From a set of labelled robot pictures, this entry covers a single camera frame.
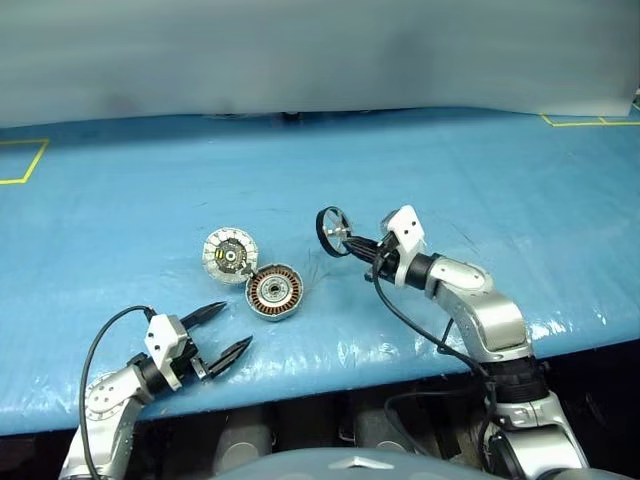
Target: white backdrop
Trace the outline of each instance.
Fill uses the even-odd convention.
[[[0,0],[0,126],[417,106],[626,115],[638,0]]]

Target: blue tablecloth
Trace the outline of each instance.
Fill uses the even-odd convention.
[[[87,348],[109,316],[137,303],[182,315],[229,302],[193,333],[205,359],[254,335],[227,374],[161,399],[147,418],[461,371],[381,305],[364,264],[321,250],[314,219],[327,205],[378,238],[379,221],[412,204],[429,251],[482,265],[518,303],[540,357],[640,337],[638,126],[554,128],[462,109],[301,125],[84,122],[0,131],[0,180],[3,165],[28,173],[39,145],[7,141],[39,138],[49,143],[25,183],[0,183],[0,434],[75,427]],[[250,232],[260,264],[301,273],[295,316],[260,320],[242,288],[205,273],[203,242],[222,226]],[[420,292],[387,288],[443,331],[447,318]],[[145,324],[116,324],[94,374],[144,351]],[[456,331],[451,342],[461,345]]]

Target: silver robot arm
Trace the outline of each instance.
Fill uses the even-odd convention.
[[[100,478],[124,478],[135,421],[155,395],[178,390],[182,387],[182,379],[190,372],[200,379],[222,373],[249,346],[251,337],[233,344],[210,366],[200,358],[187,330],[215,316],[224,305],[223,302],[207,305],[182,320],[175,315],[154,315],[145,335],[151,357],[140,353],[123,369],[103,375],[87,388],[84,415],[88,445]],[[59,478],[92,478],[80,429],[73,437]]]
[[[588,467],[558,397],[537,367],[522,312],[485,269],[427,255],[424,230],[409,205],[383,220],[381,243],[352,236],[346,216],[335,207],[319,212],[316,230],[332,256],[353,254],[374,263],[386,246],[381,277],[397,287],[424,290],[455,322],[469,357],[495,385],[493,431],[483,439],[494,473],[535,480],[555,469]]]

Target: wire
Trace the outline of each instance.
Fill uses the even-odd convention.
[[[415,323],[413,320],[411,320],[409,317],[407,317],[404,313],[402,313],[398,309],[398,307],[396,307],[391,302],[391,300],[389,300],[389,297],[387,297],[387,295],[382,290],[382,285],[380,285],[380,269],[382,268],[382,263],[383,263],[383,256],[382,255],[383,255],[383,249],[379,249],[376,252],[375,258],[373,259],[373,269],[372,269],[373,285],[374,285],[374,287],[376,289],[376,293],[380,297],[380,300],[382,300],[382,303],[384,303],[385,306],[389,310],[391,310],[391,313],[393,313],[396,317],[398,317],[400,320],[402,320],[413,331],[415,331],[416,333],[422,335],[424,338],[429,340],[431,343],[435,344],[437,347],[439,347],[445,353],[447,353],[447,354],[449,354],[449,355],[451,355],[453,357],[456,357],[461,362],[464,362],[471,369],[471,371],[473,371],[474,373],[478,373],[482,377],[487,378],[488,374],[487,374],[486,370],[482,367],[482,365],[480,365],[480,363],[478,363],[476,360],[474,360],[473,358],[469,357],[468,355],[465,355],[464,353],[461,353],[461,352],[455,350],[454,348],[451,348],[449,345],[447,345],[446,343],[441,341],[439,338],[437,338],[437,337],[433,336],[431,333],[427,332],[424,328],[419,326],[417,323]]]
[[[449,332],[451,332],[451,327],[453,327],[453,324],[454,324],[453,318],[450,318],[449,319],[449,323],[447,323],[447,328],[444,329],[444,335],[442,335],[442,338],[440,339],[440,341],[442,343],[447,343],[447,338],[449,337]],[[447,352],[442,350],[440,347],[438,347],[438,353],[440,353],[442,355],[449,355]]]
[[[87,429],[87,415],[86,415],[86,406],[85,406],[85,391],[87,390],[87,379],[89,377],[89,368],[91,367],[91,360],[93,360],[93,355],[96,351],[98,343],[102,340],[102,337],[107,332],[109,327],[116,323],[120,318],[124,317],[128,313],[135,312],[137,310],[142,310],[145,312],[147,318],[149,317],[149,313],[153,312],[151,307],[145,307],[143,305],[135,305],[133,307],[125,308],[120,313],[116,313],[113,317],[111,317],[107,323],[100,329],[96,338],[93,340],[93,343],[89,347],[89,352],[87,353],[87,358],[84,361],[84,365],[82,366],[82,375],[80,377],[80,393],[78,394],[78,410],[80,416],[80,438],[82,439],[82,448],[84,450],[84,461],[87,464],[87,468],[89,469],[89,473],[91,474],[91,478],[93,480],[100,480],[100,474],[96,470],[96,466],[93,463],[93,457],[91,456],[91,449],[89,447],[89,432]]]
[[[487,472],[491,472],[491,465],[489,465],[484,450],[484,436],[487,433],[487,428],[489,428],[491,419],[496,414],[498,401],[496,398],[495,385],[492,382],[487,382],[485,384],[485,388],[489,390],[489,408],[487,408],[487,411],[484,413],[484,418],[482,419],[482,423],[480,424],[480,431],[478,432],[478,457],[480,458],[482,468]]]
[[[472,393],[474,390],[478,388],[478,384],[473,382],[471,385],[467,385],[464,388],[458,389],[450,389],[450,390],[431,390],[428,392],[409,392],[409,393],[401,393],[398,395],[393,395],[392,397],[387,398],[384,402],[384,415],[387,418],[387,421],[395,428],[400,435],[402,435],[414,448],[414,450],[422,455],[431,456],[431,453],[427,449],[425,449],[414,437],[411,435],[400,420],[398,416],[398,412],[395,409],[392,409],[392,404],[397,402],[398,400],[405,400],[407,398],[420,398],[420,397],[454,397],[454,396],[462,396]]]
[[[448,355],[451,355],[453,357],[456,357],[458,360],[460,360],[465,365],[467,365],[471,369],[471,371],[473,373],[479,375],[482,378],[482,380],[484,381],[485,390],[486,390],[486,393],[489,396],[489,408],[485,412],[485,416],[484,416],[484,418],[482,420],[482,423],[480,425],[480,432],[479,432],[479,435],[478,435],[477,448],[478,448],[478,456],[480,457],[479,459],[480,459],[480,463],[482,464],[482,468],[485,469],[485,471],[487,471],[487,472],[491,472],[490,466],[489,466],[489,462],[487,461],[487,458],[486,458],[485,452],[484,452],[484,436],[486,434],[487,428],[489,427],[489,423],[491,423],[491,419],[495,415],[496,408],[497,408],[495,385],[493,385],[493,383],[490,381],[491,378],[490,378],[489,374],[482,367],[482,365],[480,365],[480,363],[478,361],[474,360],[473,358],[469,357],[468,355],[465,355],[464,353],[461,353],[461,352],[457,351],[454,348],[451,348],[445,342],[443,342],[439,338],[435,337],[431,333],[427,332],[424,328],[419,326],[417,323],[415,323],[413,320],[411,320],[407,315],[405,315],[400,309],[398,309],[398,307],[396,307],[391,302],[391,300],[389,300],[389,297],[387,297],[387,295],[382,290],[382,285],[380,285],[380,270],[382,269],[382,264],[384,262],[384,256],[387,255],[388,253],[389,253],[388,247],[385,246],[385,241],[383,240],[382,247],[378,249],[378,251],[376,252],[376,255],[375,255],[374,259],[373,259],[373,268],[372,268],[372,275],[371,275],[372,281],[373,281],[373,285],[374,285],[374,287],[376,289],[376,293],[380,297],[380,300],[382,300],[382,303],[385,304],[385,306],[391,311],[391,313],[393,313],[396,317],[398,317],[400,320],[402,320],[402,322],[405,325],[407,325],[409,328],[411,328],[414,332],[422,335],[424,338],[429,340],[431,343],[435,344],[438,347],[438,352],[444,353],[444,354],[448,354]],[[445,392],[446,391],[436,392],[436,393],[434,393],[434,396],[435,395],[439,395],[439,394],[442,395]],[[421,393],[429,394],[429,396],[431,396],[430,395],[431,392],[421,392]],[[394,422],[391,422],[391,423],[392,423],[392,425],[394,425],[394,427],[396,427],[396,429],[398,429],[397,425]],[[407,435],[409,435],[408,432],[404,429],[404,427],[402,425],[400,425],[400,427],[401,427],[401,430],[398,430],[398,431],[403,436],[405,436],[407,438],[407,440],[409,440],[410,436],[407,436]],[[412,440],[409,440],[409,441],[412,443],[412,445],[415,448],[415,445],[413,443],[413,442],[415,442],[415,439],[412,439]]]

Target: yellow tape line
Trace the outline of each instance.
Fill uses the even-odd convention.
[[[2,145],[29,145],[29,144],[33,144],[33,143],[41,143],[42,145],[40,145],[40,148],[36,152],[36,155],[33,157],[33,160],[31,160],[31,163],[27,167],[27,171],[22,176],[22,178],[9,178],[9,179],[6,179],[6,180],[1,180],[0,179],[0,185],[16,185],[16,184],[27,183],[29,181],[29,178],[31,177],[31,174],[33,173],[35,168],[38,166],[38,162],[42,158],[42,155],[44,155],[44,151],[49,146],[49,139],[48,138],[36,138],[36,139],[32,139],[32,140],[5,140],[5,141],[0,141],[0,146],[2,146]]]
[[[633,108],[640,111],[640,107],[635,103],[631,104]],[[540,116],[542,119],[552,127],[616,127],[616,126],[630,126],[630,125],[640,125],[640,121],[608,121],[604,117],[597,117],[597,122],[554,122],[547,115],[541,113]]]

